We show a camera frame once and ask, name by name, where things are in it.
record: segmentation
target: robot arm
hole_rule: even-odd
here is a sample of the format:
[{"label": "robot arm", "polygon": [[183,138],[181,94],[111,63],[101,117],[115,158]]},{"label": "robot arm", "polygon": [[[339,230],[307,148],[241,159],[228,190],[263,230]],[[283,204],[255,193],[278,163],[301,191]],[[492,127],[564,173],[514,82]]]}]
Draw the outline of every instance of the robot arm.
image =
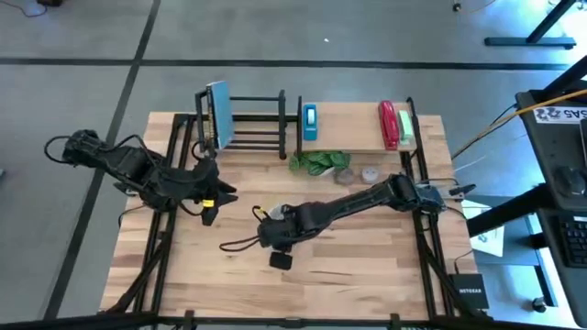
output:
[{"label": "robot arm", "polygon": [[403,175],[390,175],[367,190],[356,192],[328,203],[310,202],[282,207],[283,220],[269,217],[257,228],[262,247],[287,251],[295,243],[318,236],[330,224],[375,206],[389,206],[400,212],[421,209],[437,213],[446,208],[435,187],[416,186]]},{"label": "robot arm", "polygon": [[[139,141],[139,148],[123,146],[132,138]],[[219,206],[237,200],[237,196],[231,194],[236,189],[218,179],[219,171],[213,158],[200,158],[192,170],[165,167],[162,165],[164,157],[147,149],[138,136],[127,137],[110,147],[95,131],[78,130],[67,137],[61,157],[58,162],[104,170],[119,180],[115,184],[117,189],[137,192],[143,203],[154,210],[168,212],[179,206],[192,215],[201,215],[205,226],[212,225]],[[183,200],[203,202],[204,208],[200,214],[193,214],[185,208]]]}]

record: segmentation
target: concrete floor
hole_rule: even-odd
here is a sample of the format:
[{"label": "concrete floor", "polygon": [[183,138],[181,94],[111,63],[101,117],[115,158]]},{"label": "concrete floor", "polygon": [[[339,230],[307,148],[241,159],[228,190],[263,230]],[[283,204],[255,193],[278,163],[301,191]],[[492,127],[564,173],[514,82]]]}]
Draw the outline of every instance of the concrete floor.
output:
[{"label": "concrete floor", "polygon": [[[31,1],[20,3],[38,10]],[[464,6],[481,3],[470,0]],[[71,0],[36,18],[0,5],[0,64],[15,57],[132,60],[151,4]],[[548,12],[547,0],[497,1],[474,15],[456,15],[450,7],[449,0],[163,1],[144,58],[572,64],[587,52],[587,35],[577,28],[586,12],[572,10],[549,32],[575,37],[580,44],[573,50],[493,49],[484,47],[482,39],[527,35]],[[105,137],[129,67],[130,62],[0,65],[0,168],[6,170],[0,180],[0,323],[42,317],[93,175],[46,160],[42,145],[51,136],[82,127]],[[299,94],[308,101],[412,96],[421,114],[443,116],[454,150],[512,104],[515,93],[544,87],[558,75],[560,71],[141,67],[123,106],[118,136],[142,133],[150,111],[192,111],[195,90],[227,80],[233,94],[273,95],[285,89],[290,112]],[[541,182],[524,134],[516,119],[478,143],[455,161],[458,169],[482,158],[458,170],[459,179],[477,183],[477,194],[494,195],[516,195]],[[124,205],[125,197],[105,179],[60,315],[95,313]],[[559,314],[537,315],[520,304],[538,295],[532,269],[481,270],[491,285],[517,289],[490,297],[495,318],[557,325]],[[516,275],[496,275],[503,273]]]}]

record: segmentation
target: wooden shelf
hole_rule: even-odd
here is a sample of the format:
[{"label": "wooden shelf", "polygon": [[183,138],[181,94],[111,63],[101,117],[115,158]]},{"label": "wooden shelf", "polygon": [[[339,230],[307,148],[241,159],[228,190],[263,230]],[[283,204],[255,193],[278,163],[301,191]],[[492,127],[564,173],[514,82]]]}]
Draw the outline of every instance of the wooden shelf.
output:
[{"label": "wooden shelf", "polygon": [[[318,139],[303,141],[303,151],[340,150],[347,152],[396,152],[383,145],[378,103],[308,103],[316,105],[318,113]],[[394,103],[397,113],[410,112],[407,103]],[[415,141],[398,146],[397,151],[415,150]]]}]

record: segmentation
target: white paper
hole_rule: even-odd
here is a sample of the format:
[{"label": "white paper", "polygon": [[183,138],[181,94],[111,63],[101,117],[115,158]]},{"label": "white paper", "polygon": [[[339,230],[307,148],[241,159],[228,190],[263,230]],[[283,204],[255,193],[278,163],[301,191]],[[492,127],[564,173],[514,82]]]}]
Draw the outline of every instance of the white paper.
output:
[{"label": "white paper", "polygon": [[[487,205],[474,203],[471,201],[463,201],[463,213],[467,218],[471,219],[475,215],[489,210]],[[494,230],[479,234],[471,238],[471,247],[485,253],[489,253],[496,257],[504,256],[504,227],[500,226]]]}]

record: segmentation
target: black clamp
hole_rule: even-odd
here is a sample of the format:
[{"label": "black clamp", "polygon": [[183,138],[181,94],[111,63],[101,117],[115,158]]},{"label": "black clamp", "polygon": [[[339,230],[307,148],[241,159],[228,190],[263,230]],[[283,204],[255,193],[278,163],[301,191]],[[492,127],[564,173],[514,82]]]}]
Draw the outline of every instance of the black clamp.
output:
[{"label": "black clamp", "polygon": [[304,321],[299,317],[286,317],[283,319],[282,328],[301,329],[304,327]]},{"label": "black clamp", "polygon": [[388,330],[402,330],[402,325],[400,323],[400,315],[396,313],[389,314],[390,322],[389,326],[387,327]]},{"label": "black clamp", "polygon": [[269,257],[269,266],[278,270],[290,270],[292,262],[294,262],[294,258],[283,252],[273,251]]},{"label": "black clamp", "polygon": [[196,327],[197,324],[194,325],[194,310],[185,311],[185,315],[183,316],[182,330],[194,330]]}]

